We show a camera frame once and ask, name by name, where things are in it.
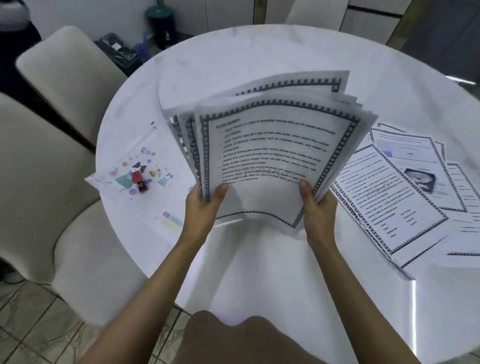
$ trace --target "hand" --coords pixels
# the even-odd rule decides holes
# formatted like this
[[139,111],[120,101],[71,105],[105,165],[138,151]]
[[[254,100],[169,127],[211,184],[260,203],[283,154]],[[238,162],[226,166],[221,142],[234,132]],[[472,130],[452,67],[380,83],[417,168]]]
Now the hand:
[[215,190],[215,195],[208,204],[200,195],[198,185],[185,201],[185,222],[179,242],[194,244],[200,248],[207,239],[215,222],[216,213],[227,194],[228,183],[222,183]]
[[314,252],[318,248],[336,250],[334,227],[337,202],[335,196],[329,190],[316,205],[313,201],[312,187],[307,181],[300,181],[299,189],[305,207],[305,231],[308,244]]

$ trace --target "white marble table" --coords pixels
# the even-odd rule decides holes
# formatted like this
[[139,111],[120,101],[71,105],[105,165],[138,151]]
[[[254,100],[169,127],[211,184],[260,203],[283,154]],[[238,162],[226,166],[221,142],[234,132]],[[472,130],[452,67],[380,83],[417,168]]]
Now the white marble table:
[[[120,88],[105,114],[97,169],[124,155],[152,121],[171,145],[169,158],[185,163],[164,125],[162,107],[274,73],[343,69],[351,70],[346,93],[380,115],[379,121],[445,142],[447,158],[459,162],[480,185],[476,99],[425,64],[380,44],[288,25],[204,34],[147,62]],[[171,245],[115,196],[102,193],[102,201],[125,249],[151,276]],[[390,266],[341,207],[336,238],[365,290],[423,363],[480,344],[480,270],[433,267],[412,283]],[[331,364],[356,362],[304,235],[294,240],[259,221],[214,228],[176,302],[190,313],[210,310],[230,325],[261,315]]]

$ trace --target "held paper stack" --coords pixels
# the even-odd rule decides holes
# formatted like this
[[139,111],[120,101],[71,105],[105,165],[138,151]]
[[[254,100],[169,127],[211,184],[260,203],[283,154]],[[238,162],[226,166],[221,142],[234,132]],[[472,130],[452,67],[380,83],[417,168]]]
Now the held paper stack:
[[377,123],[332,191],[396,266],[411,277],[436,264],[480,267],[480,195],[445,146]]
[[229,183],[217,221],[303,227],[298,182],[319,202],[377,119],[343,93],[348,75],[281,74],[164,110],[203,198]]

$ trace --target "chair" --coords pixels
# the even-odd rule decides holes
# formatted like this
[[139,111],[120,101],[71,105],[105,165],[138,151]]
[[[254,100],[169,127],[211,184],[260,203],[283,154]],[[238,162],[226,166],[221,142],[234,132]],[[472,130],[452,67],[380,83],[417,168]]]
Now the chair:
[[27,82],[92,146],[127,77],[81,30],[66,26],[23,53]]
[[295,0],[285,23],[340,30],[347,5],[348,0]]
[[84,320],[110,321],[146,276],[83,180],[95,157],[0,94],[0,161],[0,256],[25,278],[52,284]]

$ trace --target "person's left arm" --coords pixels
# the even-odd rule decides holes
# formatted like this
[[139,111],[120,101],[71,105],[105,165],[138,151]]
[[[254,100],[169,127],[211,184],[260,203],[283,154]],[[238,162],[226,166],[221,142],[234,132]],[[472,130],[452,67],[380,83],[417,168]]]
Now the person's left arm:
[[213,227],[227,193],[220,185],[207,204],[196,186],[187,196],[185,223],[177,244],[156,272],[107,326],[80,364],[147,364],[190,264]]

